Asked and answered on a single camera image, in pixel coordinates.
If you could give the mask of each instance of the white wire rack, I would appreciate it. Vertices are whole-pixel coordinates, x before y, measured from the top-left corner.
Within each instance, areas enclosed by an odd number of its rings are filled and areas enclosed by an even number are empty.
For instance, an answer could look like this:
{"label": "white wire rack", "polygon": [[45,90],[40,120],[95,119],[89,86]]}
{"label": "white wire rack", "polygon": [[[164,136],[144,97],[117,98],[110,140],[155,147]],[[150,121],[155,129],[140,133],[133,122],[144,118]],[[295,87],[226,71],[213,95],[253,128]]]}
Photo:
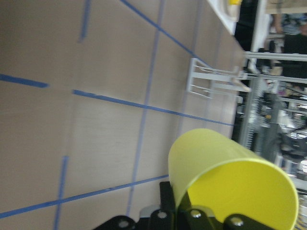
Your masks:
{"label": "white wire rack", "polygon": [[212,93],[236,95],[236,91],[250,92],[240,80],[247,74],[235,67],[234,71],[213,69],[197,58],[192,58],[189,68],[187,91],[211,99]]}

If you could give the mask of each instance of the metal bolt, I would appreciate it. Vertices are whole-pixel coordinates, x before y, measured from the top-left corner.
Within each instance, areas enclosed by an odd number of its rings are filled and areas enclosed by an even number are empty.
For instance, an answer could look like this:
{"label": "metal bolt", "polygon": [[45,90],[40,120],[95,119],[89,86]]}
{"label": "metal bolt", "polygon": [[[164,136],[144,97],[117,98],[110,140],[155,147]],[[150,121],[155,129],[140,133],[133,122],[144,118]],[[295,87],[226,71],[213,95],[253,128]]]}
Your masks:
{"label": "metal bolt", "polygon": [[232,217],[232,218],[230,219],[230,221],[231,221],[234,225],[239,226],[239,227],[243,226],[243,224],[244,224],[243,220],[242,220],[241,218],[239,218],[239,217]]}
{"label": "metal bolt", "polygon": [[197,209],[193,209],[190,212],[191,216],[193,216],[194,218],[199,218],[201,217],[201,212],[199,212]]}
{"label": "metal bolt", "polygon": [[160,219],[164,219],[164,218],[166,218],[167,217],[167,213],[166,212],[158,212],[158,218],[160,218]]}
{"label": "metal bolt", "polygon": [[128,225],[129,225],[129,222],[128,221],[126,221],[126,220],[121,220],[119,223],[118,223],[118,226],[120,227],[120,228],[125,228],[125,227],[128,227]]}

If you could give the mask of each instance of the screw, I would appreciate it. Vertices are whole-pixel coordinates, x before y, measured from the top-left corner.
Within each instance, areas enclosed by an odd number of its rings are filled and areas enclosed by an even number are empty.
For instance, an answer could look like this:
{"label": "screw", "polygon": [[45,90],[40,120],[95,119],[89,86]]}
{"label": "screw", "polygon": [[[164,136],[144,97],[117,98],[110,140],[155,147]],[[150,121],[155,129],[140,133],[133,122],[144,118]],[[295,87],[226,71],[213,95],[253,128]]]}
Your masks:
{"label": "screw", "polygon": [[125,227],[128,227],[128,225],[129,225],[129,222],[123,219],[118,223],[118,226],[122,229]]}
{"label": "screw", "polygon": [[167,213],[166,212],[161,212],[161,211],[158,212],[158,218],[164,219],[166,217],[167,217]]}
{"label": "screw", "polygon": [[243,226],[243,224],[244,224],[243,220],[242,220],[241,218],[239,218],[239,217],[232,217],[232,218],[230,219],[230,221],[231,221],[234,225],[239,226],[239,227]]}
{"label": "screw", "polygon": [[193,216],[194,218],[199,218],[201,217],[201,213],[197,210],[197,209],[193,209],[190,212],[191,216]]}

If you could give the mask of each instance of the yellow object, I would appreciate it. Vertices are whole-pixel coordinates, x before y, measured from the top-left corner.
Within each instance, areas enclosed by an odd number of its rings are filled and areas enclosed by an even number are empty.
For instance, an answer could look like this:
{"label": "yellow object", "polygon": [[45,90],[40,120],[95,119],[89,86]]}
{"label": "yellow object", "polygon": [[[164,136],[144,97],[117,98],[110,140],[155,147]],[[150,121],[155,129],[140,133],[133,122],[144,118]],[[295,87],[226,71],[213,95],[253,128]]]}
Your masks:
{"label": "yellow object", "polygon": [[279,167],[209,129],[180,136],[168,156],[176,206],[188,192],[223,222],[243,214],[277,230],[291,230],[298,214],[292,181]]}
{"label": "yellow object", "polygon": [[240,5],[242,0],[229,0],[229,5]]}

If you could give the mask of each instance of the white rack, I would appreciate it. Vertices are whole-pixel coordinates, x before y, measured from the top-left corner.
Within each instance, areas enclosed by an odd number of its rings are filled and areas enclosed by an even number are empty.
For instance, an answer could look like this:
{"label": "white rack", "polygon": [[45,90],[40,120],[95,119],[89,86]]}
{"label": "white rack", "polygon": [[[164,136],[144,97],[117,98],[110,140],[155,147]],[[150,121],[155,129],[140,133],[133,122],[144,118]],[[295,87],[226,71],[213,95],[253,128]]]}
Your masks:
{"label": "white rack", "polygon": [[[240,80],[247,74],[235,67],[234,71],[209,68],[197,58],[191,58],[187,91],[211,99],[212,93],[237,95],[236,91],[250,92]],[[204,87],[209,80],[209,87]]]}

